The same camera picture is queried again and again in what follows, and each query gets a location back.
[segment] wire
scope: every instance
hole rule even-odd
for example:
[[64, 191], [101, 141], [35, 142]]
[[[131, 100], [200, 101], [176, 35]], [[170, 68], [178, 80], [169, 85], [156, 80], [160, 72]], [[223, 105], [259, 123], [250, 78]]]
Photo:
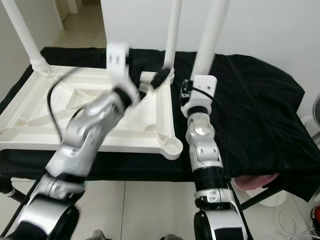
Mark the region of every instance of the wire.
[[63, 141], [63, 137], [62, 137], [62, 133], [61, 133], [61, 130], [60, 130], [60, 127], [58, 125], [58, 121], [52, 111], [52, 105], [51, 105], [51, 96], [52, 96], [52, 93], [55, 89], [55, 87], [63, 80], [66, 78], [66, 76], [68, 76], [69, 74], [73, 73], [75, 70], [77, 70], [78, 68], [77, 67], [72, 67], [70, 68], [69, 70], [61, 73], [60, 75], [58, 75], [56, 77], [56, 81], [52, 84], [52, 86], [50, 87], [49, 91], [48, 91], [48, 94], [46, 96], [46, 104], [48, 106], [48, 111], [49, 111], [49, 116], [53, 122], [53, 125], [54, 125], [54, 128], [58, 134], [58, 137], [60, 139], [60, 142]]
[[[279, 195], [276, 194], [276, 197], [275, 197], [275, 204], [277, 205], [276, 206], [276, 212], [278, 213], [279, 212], [279, 204], [278, 204], [278, 197]], [[289, 232], [285, 227], [284, 227], [284, 224], [282, 222], [282, 215], [283, 214], [287, 214], [291, 217], [291, 219], [293, 220], [294, 222], [294, 228], [293, 228], [293, 232]], [[306, 230], [306, 231], [303, 231], [301, 233], [297, 233], [298, 232], [298, 224], [297, 224], [297, 221], [295, 219], [295, 217], [288, 211], [281, 211], [278, 215], [278, 221], [279, 221], [279, 226], [281, 228], [281, 230], [285, 233], [283, 234], [281, 231], [279, 231], [279, 229], [277, 228], [277, 225], [276, 223], [274, 222], [274, 225], [275, 225], [275, 228], [278, 230], [278, 233], [281, 234], [286, 240], [299, 240], [299, 236], [305, 236], [305, 237], [312, 237], [313, 239], [320, 239], [320, 236], [316, 235], [314, 230], [315, 228], [313, 228], [313, 224], [311, 223], [311, 228]]]
[[72, 117], [70, 118], [70, 121], [72, 120], [72, 119], [74, 119], [77, 115], [78, 115], [78, 113], [81, 111], [81, 110], [83, 110], [84, 108], [85, 108], [86, 106], [82, 106], [82, 107], [80, 107], [77, 111], [75, 111], [75, 113], [72, 115]]
[[211, 96], [209, 93], [199, 89], [199, 88], [196, 88], [196, 87], [192, 87], [191, 88], [192, 90], [196, 91], [196, 92], [199, 92], [203, 95], [205, 95], [206, 97], [210, 98], [213, 102], [215, 102], [221, 109], [224, 110], [224, 107], [220, 104], [220, 102], [218, 102], [213, 96]]

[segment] black table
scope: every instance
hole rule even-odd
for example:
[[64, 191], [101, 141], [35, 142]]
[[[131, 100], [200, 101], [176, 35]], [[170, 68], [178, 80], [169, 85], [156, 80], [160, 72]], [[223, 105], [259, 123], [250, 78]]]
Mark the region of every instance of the black table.
[[[45, 47], [41, 54], [50, 65], [106, 67], [104, 48]], [[179, 96], [182, 81], [190, 78], [195, 56], [195, 52], [177, 52], [174, 62], [171, 98], [175, 135], [183, 143], [180, 157], [167, 160], [160, 154], [99, 152], [88, 180], [193, 181], [185, 140], [187, 119], [180, 111]], [[137, 82], [141, 71], [159, 71], [163, 60], [163, 51], [131, 49], [131, 78]], [[1, 102], [0, 113], [32, 71], [29, 66]], [[212, 104], [211, 123], [226, 176], [280, 173], [268, 190], [245, 202], [242, 208], [281, 190], [309, 201], [320, 183], [320, 153], [296, 114], [303, 89], [287, 73], [244, 55], [216, 55], [210, 74], [218, 79], [215, 98], [224, 108]], [[12, 177], [36, 179], [53, 154], [44, 150], [1, 151], [0, 190], [8, 189]]]

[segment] white pipe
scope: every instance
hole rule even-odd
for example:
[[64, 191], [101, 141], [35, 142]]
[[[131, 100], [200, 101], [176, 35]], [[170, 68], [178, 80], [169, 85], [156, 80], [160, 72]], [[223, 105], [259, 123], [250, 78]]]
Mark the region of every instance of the white pipe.
[[4, 8], [19, 35], [19, 38], [30, 58], [30, 63], [35, 71], [48, 72], [49, 65], [40, 54], [34, 39], [17, 7], [15, 0], [2, 0]]
[[181, 5], [182, 0], [172, 0], [163, 64], [164, 67], [169, 67], [171, 69], [174, 67], [175, 62]]
[[212, 0], [204, 26], [200, 47], [196, 54], [191, 79], [195, 75], [208, 75], [217, 50], [219, 36], [224, 25], [229, 0]]

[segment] white bracket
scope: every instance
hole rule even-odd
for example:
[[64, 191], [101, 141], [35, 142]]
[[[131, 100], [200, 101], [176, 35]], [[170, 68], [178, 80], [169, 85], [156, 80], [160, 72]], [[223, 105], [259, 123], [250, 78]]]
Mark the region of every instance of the white bracket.
[[132, 106], [139, 101], [139, 92], [129, 76], [129, 67], [126, 65], [126, 57], [129, 46], [126, 43], [109, 43], [106, 46], [106, 69], [112, 77], [112, 87], [122, 89], [131, 99]]
[[[196, 89], [202, 90], [210, 96], [215, 96], [217, 78], [212, 75], [195, 75], [193, 77], [192, 86]], [[188, 111], [193, 107], [205, 107], [208, 114], [211, 114], [211, 102], [212, 100], [206, 95], [192, 90], [190, 93], [189, 101], [181, 107], [183, 115], [188, 118]]]

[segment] white plastic stand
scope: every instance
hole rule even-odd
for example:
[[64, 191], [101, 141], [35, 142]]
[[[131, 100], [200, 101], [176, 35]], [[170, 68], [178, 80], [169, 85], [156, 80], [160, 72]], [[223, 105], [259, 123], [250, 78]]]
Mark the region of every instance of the white plastic stand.
[[[4, 149], [56, 150], [59, 139], [47, 109], [47, 92], [55, 77], [68, 71], [69, 66], [48, 65], [41, 56], [35, 41], [16, 5], [15, 0], [2, 0], [17, 31], [34, 72], [0, 115], [0, 151]], [[173, 0], [168, 36], [167, 61], [174, 62], [181, 0]], [[179, 157], [183, 144], [175, 137], [168, 79], [157, 91], [151, 91], [108, 134], [99, 151], [156, 153], [169, 160]], [[112, 78], [106, 69], [79, 68], [68, 75], [56, 88], [51, 104], [58, 124], [63, 128], [75, 111], [112, 88]]]
[[202, 33], [200, 47], [196, 54], [191, 80], [195, 75], [209, 74], [216, 54], [220, 33], [227, 15], [228, 5], [229, 0], [212, 0]]
[[3, 6], [19, 35], [19, 38], [26, 50], [33, 70], [40, 73], [49, 73], [49, 65], [40, 54], [40, 51], [31, 36], [31, 33], [17, 7], [16, 0], [2, 0]]
[[168, 67], [168, 68], [174, 67], [181, 5], [182, 5], [182, 0], [172, 0], [169, 27], [168, 27], [168, 37], [166, 41], [164, 64], [163, 64], [164, 67]]

